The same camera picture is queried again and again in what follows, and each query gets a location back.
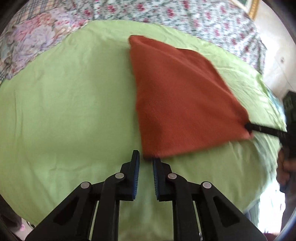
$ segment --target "cloth fold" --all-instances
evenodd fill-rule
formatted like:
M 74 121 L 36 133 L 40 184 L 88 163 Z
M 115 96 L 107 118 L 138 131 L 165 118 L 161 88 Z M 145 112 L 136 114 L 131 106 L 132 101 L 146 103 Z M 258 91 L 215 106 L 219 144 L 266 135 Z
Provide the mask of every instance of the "cloth fold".
M 245 108 L 199 53 L 132 35 L 143 154 L 167 157 L 249 139 Z

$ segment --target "wrinkled green fabric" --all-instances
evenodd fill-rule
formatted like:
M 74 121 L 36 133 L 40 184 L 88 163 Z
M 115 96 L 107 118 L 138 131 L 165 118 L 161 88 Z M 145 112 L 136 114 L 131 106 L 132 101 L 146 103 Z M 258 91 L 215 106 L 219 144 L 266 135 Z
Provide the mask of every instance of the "wrinkled green fabric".
M 156 24 L 92 21 L 0 88 L 0 193 L 26 220 L 38 224 L 81 182 L 102 182 L 133 149 L 141 152 L 132 34 L 198 51 L 251 121 L 284 128 L 262 76 L 222 48 Z M 244 210 L 274 178 L 278 149 L 276 138 L 255 134 L 164 161 L 190 182 L 212 182 Z M 172 240 L 172 228 L 171 203 L 156 200 L 152 165 L 141 160 L 136 200 L 121 203 L 119 240 Z

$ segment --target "round metal pin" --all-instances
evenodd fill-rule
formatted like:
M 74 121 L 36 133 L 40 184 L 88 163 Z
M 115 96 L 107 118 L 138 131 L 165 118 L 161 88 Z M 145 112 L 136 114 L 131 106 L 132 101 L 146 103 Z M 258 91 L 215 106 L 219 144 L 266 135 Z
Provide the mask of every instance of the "round metal pin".
M 89 183 L 88 182 L 83 182 L 80 184 L 80 187 L 85 189 L 85 188 L 88 188 L 89 187 Z
M 207 188 L 207 189 L 212 187 L 212 184 L 210 184 L 209 182 L 204 182 L 202 185 L 204 188 Z
M 176 178 L 177 178 L 177 175 L 176 175 L 175 173 L 170 173 L 170 174 L 168 175 L 168 178 L 169 178 L 169 179 L 176 179 Z
M 124 178 L 124 174 L 121 173 L 121 172 L 119 172 L 119 173 L 116 173 L 116 174 L 115 174 L 115 177 L 116 177 L 117 179 L 122 179 L 122 178 Z

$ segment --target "picture frame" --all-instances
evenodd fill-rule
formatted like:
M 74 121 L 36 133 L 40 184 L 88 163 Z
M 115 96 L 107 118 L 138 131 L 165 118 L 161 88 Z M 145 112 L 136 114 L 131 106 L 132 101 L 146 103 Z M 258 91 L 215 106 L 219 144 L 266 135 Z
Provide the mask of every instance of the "picture frame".
M 231 0 L 235 5 L 243 9 L 251 19 L 255 19 L 259 0 Z

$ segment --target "tiled floor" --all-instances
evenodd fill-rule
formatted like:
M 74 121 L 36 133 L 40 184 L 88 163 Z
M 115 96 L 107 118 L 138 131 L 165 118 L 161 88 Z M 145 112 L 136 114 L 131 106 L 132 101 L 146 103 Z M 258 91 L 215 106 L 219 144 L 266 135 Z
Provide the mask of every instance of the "tiled floor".
M 260 1 L 255 24 L 267 48 L 263 80 L 278 98 L 296 91 L 296 45 L 278 16 Z

